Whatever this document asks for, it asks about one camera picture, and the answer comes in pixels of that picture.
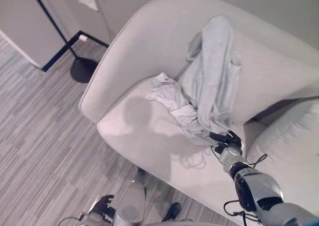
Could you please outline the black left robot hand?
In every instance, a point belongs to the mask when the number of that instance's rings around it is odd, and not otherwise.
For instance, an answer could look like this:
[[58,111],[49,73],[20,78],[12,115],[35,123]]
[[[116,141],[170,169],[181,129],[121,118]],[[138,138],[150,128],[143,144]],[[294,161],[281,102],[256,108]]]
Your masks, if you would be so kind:
[[116,210],[113,207],[111,207],[111,202],[113,198],[114,195],[105,195],[101,196],[101,198],[98,201],[99,212],[103,213],[104,215],[107,215],[109,218],[113,218],[116,212]]

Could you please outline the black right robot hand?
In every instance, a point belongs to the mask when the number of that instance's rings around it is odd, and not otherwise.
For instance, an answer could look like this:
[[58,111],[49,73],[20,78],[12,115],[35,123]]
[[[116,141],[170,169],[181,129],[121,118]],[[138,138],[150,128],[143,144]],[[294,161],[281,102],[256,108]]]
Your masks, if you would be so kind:
[[233,131],[229,130],[226,135],[210,132],[209,136],[212,140],[218,142],[217,147],[214,149],[216,153],[222,154],[225,148],[233,147],[239,151],[240,155],[242,155],[241,139]]

